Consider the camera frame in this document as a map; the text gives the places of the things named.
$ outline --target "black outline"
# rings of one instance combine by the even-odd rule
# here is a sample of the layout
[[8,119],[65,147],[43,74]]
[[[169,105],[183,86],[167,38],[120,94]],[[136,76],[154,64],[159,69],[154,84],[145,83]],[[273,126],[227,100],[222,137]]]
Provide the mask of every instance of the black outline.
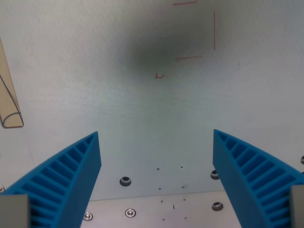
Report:
[[[4,128],[6,128],[6,129],[8,129],[8,128],[18,128],[18,127],[23,127],[23,126],[24,126],[24,123],[23,123],[23,119],[22,119],[21,112],[20,112],[20,110],[18,109],[18,107],[17,107],[17,105],[16,105],[16,103],[15,103],[15,101],[14,101],[14,99],[13,99],[13,96],[11,95],[11,93],[10,93],[9,89],[7,88],[6,84],[4,83],[4,80],[3,80],[3,78],[2,78],[2,76],[1,76],[1,75],[0,75],[0,79],[1,79],[2,83],[4,84],[4,87],[5,87],[5,88],[6,88],[6,90],[8,91],[9,96],[10,96],[11,100],[13,101],[13,103],[14,103],[14,105],[15,105],[15,107],[16,107],[16,109],[17,109],[17,111],[18,111],[18,112],[16,112],[16,113],[9,114],[7,117],[5,117],[5,118],[4,118],[4,120],[3,120],[3,121],[2,121],[2,118],[1,118],[1,115],[0,115],[0,121],[1,121],[1,124],[2,124],[2,126],[3,126]],[[4,126],[4,122],[5,122],[5,121],[6,121],[6,120],[7,120],[7,119],[10,117],[10,116],[15,115],[15,114],[19,114],[20,119],[21,119],[21,122],[22,122],[22,126],[16,126],[16,127],[6,127],[6,126]]]

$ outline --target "red marker line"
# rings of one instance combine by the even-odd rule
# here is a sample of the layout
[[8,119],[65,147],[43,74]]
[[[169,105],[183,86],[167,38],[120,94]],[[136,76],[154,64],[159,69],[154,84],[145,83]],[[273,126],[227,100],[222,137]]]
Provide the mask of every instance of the red marker line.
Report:
[[185,60],[185,59],[191,59],[191,58],[203,58],[203,56],[179,57],[179,58],[176,58],[176,60]]
[[189,1],[189,2],[182,2],[182,3],[174,3],[173,6],[189,5],[189,4],[195,4],[195,3],[198,3],[198,1]]
[[215,50],[215,11],[213,11],[213,42],[214,42],[214,50]]

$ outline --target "rivet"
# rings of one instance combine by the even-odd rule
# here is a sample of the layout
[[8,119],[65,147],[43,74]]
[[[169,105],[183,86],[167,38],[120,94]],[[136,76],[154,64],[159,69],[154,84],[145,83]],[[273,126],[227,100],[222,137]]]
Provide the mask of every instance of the rivet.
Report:
[[126,217],[133,218],[136,215],[136,211],[132,208],[129,208],[124,213]]
[[219,179],[218,172],[216,170],[212,171],[210,177],[214,180],[218,180]]
[[214,211],[220,211],[224,208],[224,205],[221,202],[215,202],[214,204],[212,204],[212,209]]
[[5,191],[5,188],[2,185],[0,185],[0,193],[3,193],[4,191]]
[[93,215],[90,212],[85,212],[84,220],[91,221],[93,219]]

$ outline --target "red line marking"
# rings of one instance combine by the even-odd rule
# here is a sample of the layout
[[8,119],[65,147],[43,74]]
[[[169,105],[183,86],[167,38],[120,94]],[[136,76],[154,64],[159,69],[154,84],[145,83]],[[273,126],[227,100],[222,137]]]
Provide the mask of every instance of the red line marking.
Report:
[[213,42],[214,42],[214,50],[215,50],[215,11],[213,11]]
[[198,3],[198,1],[189,1],[189,2],[182,2],[182,3],[174,3],[173,6],[189,5],[189,4],[195,4],[195,3]]
[[176,60],[185,60],[185,59],[192,59],[192,58],[203,58],[203,56],[179,57],[179,58],[176,58]]
[[162,76],[162,77],[158,77],[158,76],[157,76],[157,73],[156,73],[156,77],[155,77],[155,78],[156,78],[156,79],[157,79],[157,78],[162,79],[163,77],[165,77],[164,74],[162,74],[161,76]]

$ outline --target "metal screw head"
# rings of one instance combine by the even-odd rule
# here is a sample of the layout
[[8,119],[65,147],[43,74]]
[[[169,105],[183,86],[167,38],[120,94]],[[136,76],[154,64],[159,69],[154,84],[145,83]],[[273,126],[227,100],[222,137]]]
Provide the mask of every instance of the metal screw head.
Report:
[[93,219],[93,215],[90,212],[85,212],[84,220],[91,221]]
[[0,193],[3,193],[4,191],[5,191],[5,188],[2,185],[0,185]]
[[129,208],[124,213],[126,217],[133,218],[136,215],[136,211],[132,208]]

